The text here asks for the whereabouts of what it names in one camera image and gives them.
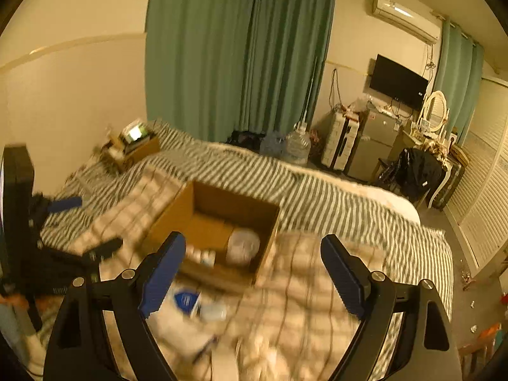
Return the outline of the blue white tissue pack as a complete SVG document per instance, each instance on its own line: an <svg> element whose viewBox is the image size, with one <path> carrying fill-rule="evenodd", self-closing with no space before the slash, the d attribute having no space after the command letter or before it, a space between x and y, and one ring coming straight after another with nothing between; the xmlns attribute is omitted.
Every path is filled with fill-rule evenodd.
<svg viewBox="0 0 508 381"><path fill-rule="evenodd" d="M205 323L222 322L227 318L226 306L220 303L202 303L201 294L196 291L176 291L173 300L176 307L190 318L198 317Z"/></svg>

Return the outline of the small cardboard box with items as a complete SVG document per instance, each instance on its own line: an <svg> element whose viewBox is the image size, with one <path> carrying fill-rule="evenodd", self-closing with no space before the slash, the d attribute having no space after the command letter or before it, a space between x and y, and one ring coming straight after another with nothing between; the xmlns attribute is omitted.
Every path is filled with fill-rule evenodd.
<svg viewBox="0 0 508 381"><path fill-rule="evenodd" d="M159 136L144 120L134 120L121 131L109 126L106 135L107 142L98 149L98 156L119 173L160 152Z"/></svg>

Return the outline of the open brown cardboard box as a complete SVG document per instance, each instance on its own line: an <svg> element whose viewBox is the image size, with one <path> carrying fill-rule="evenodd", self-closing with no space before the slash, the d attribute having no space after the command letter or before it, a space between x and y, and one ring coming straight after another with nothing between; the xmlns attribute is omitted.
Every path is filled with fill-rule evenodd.
<svg viewBox="0 0 508 381"><path fill-rule="evenodd" d="M212 266L188 257L179 273L220 290L242 293L256 284L266 263L280 212L279 205L266 200L202 182L188 182L151 226L139 252L155 252L173 231L179 232L189 248L215 253ZM260 240L259 250L244 266L234 266L226 260L229 238L239 229L255 232Z"/></svg>

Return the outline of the beige plaid blanket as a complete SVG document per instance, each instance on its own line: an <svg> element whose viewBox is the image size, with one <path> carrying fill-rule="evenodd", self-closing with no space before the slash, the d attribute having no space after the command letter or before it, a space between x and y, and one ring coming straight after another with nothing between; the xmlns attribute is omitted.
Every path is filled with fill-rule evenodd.
<svg viewBox="0 0 508 381"><path fill-rule="evenodd" d="M311 360L299 371L302 380L320 374L325 356L339 358L357 325L331 289L318 259L318 237L312 232L280 232L277 226L277 238L261 269L259 283L242 294L211 289L205 293L207 299L225 304L228 310L226 321L214 327L218 335L262 335L277 347L283 369L303 359L296 344L303 335L309 335L305 353L311 355ZM128 249L124 242L111 259L101 264L102 277L112 278L126 267L138 266L144 256L139 252L140 244ZM380 266L385 258L382 250L371 247L351 250L370 267Z"/></svg>

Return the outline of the white louvered wardrobe doors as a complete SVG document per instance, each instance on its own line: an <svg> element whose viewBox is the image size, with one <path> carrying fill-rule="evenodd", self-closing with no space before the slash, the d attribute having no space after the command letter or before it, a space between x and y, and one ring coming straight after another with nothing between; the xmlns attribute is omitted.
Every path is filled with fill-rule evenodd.
<svg viewBox="0 0 508 381"><path fill-rule="evenodd" d="M469 158L444 213L474 279L507 257L507 82L484 77L462 149Z"/></svg>

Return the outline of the black bag on chair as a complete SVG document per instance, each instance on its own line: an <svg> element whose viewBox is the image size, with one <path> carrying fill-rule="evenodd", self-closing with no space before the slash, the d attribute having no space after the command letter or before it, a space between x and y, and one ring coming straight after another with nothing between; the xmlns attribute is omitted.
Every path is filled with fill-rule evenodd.
<svg viewBox="0 0 508 381"><path fill-rule="evenodd" d="M405 148L399 153L394 180L411 203L421 200L436 188L444 176L444 166L436 152Z"/></svg>

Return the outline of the green checked bed sheet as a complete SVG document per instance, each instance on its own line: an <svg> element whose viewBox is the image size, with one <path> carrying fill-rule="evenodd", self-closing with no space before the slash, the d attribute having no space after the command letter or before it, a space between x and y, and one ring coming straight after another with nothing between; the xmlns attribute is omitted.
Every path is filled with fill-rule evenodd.
<svg viewBox="0 0 508 381"><path fill-rule="evenodd" d="M42 232L47 244L81 253L120 236L131 249L185 182L202 181L278 205L280 232L334 234L348 248L382 250L384 273L409 284L432 280L445 309L451 309L450 246L442 231L421 225L407 200L234 146L200 141L163 122L154 129L162 149L126 173L113 175L94 163L70 176L61 194L78 194L84 205L49 217Z"/></svg>

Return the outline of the blue plastic bag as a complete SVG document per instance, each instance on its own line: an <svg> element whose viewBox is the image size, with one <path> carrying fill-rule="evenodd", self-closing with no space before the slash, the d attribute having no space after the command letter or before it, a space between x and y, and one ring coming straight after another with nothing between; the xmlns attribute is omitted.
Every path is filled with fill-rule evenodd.
<svg viewBox="0 0 508 381"><path fill-rule="evenodd" d="M267 132L260 144L259 153L263 156L280 158L285 147L285 136L279 132Z"/></svg>

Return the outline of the green curtain centre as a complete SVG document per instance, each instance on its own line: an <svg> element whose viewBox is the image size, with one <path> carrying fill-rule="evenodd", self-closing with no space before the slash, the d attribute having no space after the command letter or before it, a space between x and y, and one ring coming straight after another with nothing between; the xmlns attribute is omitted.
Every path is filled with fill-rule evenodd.
<svg viewBox="0 0 508 381"><path fill-rule="evenodd" d="M310 122L335 2L149 0L148 117L207 141Z"/></svg>

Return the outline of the grey mini fridge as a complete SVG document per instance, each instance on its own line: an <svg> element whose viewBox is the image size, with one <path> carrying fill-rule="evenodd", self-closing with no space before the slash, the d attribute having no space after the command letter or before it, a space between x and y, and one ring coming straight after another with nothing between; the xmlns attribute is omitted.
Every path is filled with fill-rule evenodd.
<svg viewBox="0 0 508 381"><path fill-rule="evenodd" d="M387 159L398 132L399 122L394 117L375 110L361 112L359 132L345 168L346 176L368 182L379 159Z"/></svg>

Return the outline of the clear large water jug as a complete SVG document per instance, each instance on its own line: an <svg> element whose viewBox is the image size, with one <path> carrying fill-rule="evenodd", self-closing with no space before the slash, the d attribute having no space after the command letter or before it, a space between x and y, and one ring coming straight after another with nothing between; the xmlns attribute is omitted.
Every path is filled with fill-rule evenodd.
<svg viewBox="0 0 508 381"><path fill-rule="evenodd" d="M311 146L310 135L306 131L306 122L300 121L285 138L282 159L289 164L306 166Z"/></svg>

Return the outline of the white suitcase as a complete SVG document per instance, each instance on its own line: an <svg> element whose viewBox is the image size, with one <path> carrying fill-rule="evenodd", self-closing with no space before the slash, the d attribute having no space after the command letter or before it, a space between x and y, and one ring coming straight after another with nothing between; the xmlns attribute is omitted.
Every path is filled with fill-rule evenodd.
<svg viewBox="0 0 508 381"><path fill-rule="evenodd" d="M344 171L359 129L359 115L351 111L332 115L321 163L330 170Z"/></svg>

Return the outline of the white oval vanity mirror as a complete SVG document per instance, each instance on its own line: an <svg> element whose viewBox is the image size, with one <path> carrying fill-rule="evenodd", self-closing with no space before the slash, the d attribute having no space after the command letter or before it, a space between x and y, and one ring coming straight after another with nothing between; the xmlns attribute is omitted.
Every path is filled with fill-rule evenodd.
<svg viewBox="0 0 508 381"><path fill-rule="evenodd" d="M449 108L444 93L440 90L432 92L424 101L417 120L417 128L423 134L438 135L449 117Z"/></svg>

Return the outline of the black wall television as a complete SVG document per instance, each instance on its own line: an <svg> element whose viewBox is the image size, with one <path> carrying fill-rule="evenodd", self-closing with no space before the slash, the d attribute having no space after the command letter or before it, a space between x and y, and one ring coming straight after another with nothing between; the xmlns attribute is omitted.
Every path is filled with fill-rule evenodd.
<svg viewBox="0 0 508 381"><path fill-rule="evenodd" d="M420 111L428 84L429 81L418 73L378 54L369 87Z"/></svg>

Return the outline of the white wall air conditioner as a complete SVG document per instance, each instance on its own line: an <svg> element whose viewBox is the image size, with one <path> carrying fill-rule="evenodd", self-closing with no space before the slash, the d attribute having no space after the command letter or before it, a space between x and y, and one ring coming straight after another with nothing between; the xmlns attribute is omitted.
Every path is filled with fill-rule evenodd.
<svg viewBox="0 0 508 381"><path fill-rule="evenodd" d="M392 0L373 0L372 14L429 45L437 44L441 36L438 25Z"/></svg>

